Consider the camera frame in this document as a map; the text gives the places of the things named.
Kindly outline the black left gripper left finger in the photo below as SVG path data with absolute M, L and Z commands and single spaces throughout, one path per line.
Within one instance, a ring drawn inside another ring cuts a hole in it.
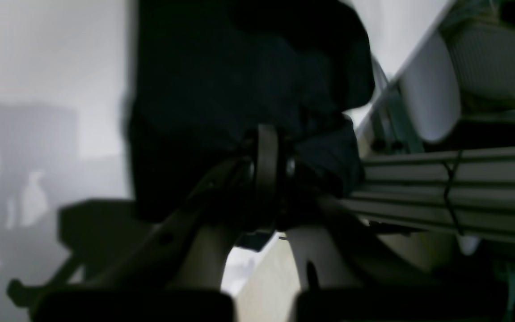
M 245 151 L 215 165 L 130 255 L 84 284 L 44 293 L 33 322 L 235 322 L 220 291 L 244 233 L 271 229 L 280 134 L 258 126 Z

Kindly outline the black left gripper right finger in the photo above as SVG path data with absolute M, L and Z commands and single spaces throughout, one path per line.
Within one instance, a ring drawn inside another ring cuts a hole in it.
M 302 291 L 291 322 L 500 322 L 507 290 L 433 277 L 402 259 L 295 156 L 284 170 L 285 233 Z

